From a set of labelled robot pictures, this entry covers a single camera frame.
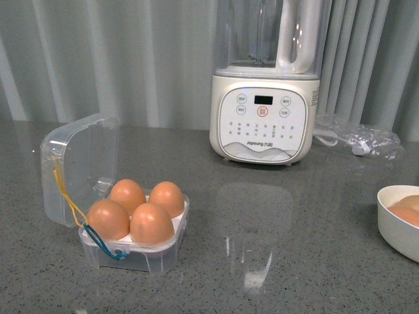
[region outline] digital display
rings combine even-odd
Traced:
[[[271,105],[273,100],[272,96],[255,96],[256,105]]]

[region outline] control panel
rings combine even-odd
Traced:
[[[303,98],[290,90],[238,88],[222,100],[222,149],[243,160],[284,161],[298,153],[306,130]]]

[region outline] blender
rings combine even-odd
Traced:
[[[209,138],[237,162],[306,156],[330,0],[220,0]]]

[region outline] plastic bag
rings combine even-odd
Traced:
[[[350,152],[356,156],[394,160],[402,157],[404,153],[397,134],[354,124],[335,114],[316,117],[313,140],[314,143]]]

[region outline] clear plastic lid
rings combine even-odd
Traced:
[[[41,171],[45,213],[68,227],[76,225],[61,193],[54,170],[62,178],[70,199],[87,213],[106,197],[117,172],[118,122],[115,117],[93,114],[49,133],[41,144]]]

